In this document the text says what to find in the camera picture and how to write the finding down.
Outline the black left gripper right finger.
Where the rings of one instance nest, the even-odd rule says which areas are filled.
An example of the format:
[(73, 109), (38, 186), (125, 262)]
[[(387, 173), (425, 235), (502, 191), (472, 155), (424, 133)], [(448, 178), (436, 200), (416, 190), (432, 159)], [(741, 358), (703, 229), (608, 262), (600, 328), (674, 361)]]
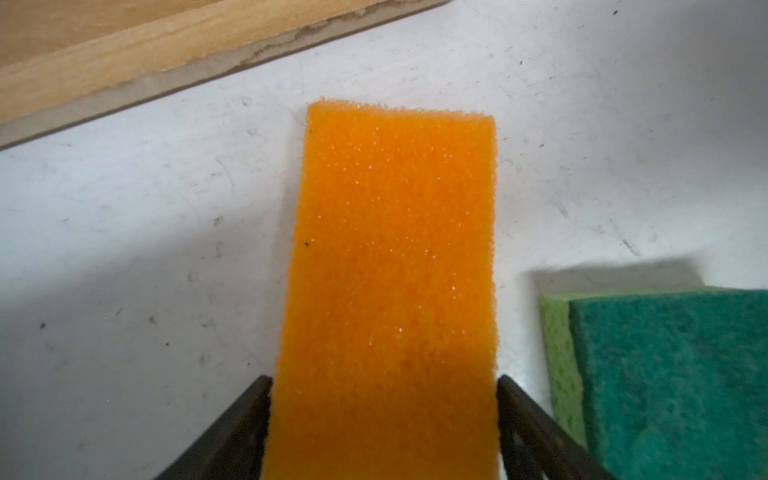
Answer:
[(500, 451), (508, 479), (614, 479), (511, 377), (499, 377), (496, 398)]

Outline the orange sponge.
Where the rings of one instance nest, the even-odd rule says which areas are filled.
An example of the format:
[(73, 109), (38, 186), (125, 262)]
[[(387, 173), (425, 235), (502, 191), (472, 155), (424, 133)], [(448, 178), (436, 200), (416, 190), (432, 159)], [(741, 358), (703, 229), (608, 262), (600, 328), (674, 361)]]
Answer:
[(495, 479), (496, 124), (307, 111), (266, 479)]

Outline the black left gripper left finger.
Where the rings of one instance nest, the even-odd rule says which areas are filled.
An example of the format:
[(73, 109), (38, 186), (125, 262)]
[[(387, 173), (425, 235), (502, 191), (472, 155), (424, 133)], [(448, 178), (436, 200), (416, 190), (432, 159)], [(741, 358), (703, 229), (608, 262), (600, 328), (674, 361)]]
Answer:
[(159, 479), (258, 479), (273, 379), (259, 376)]

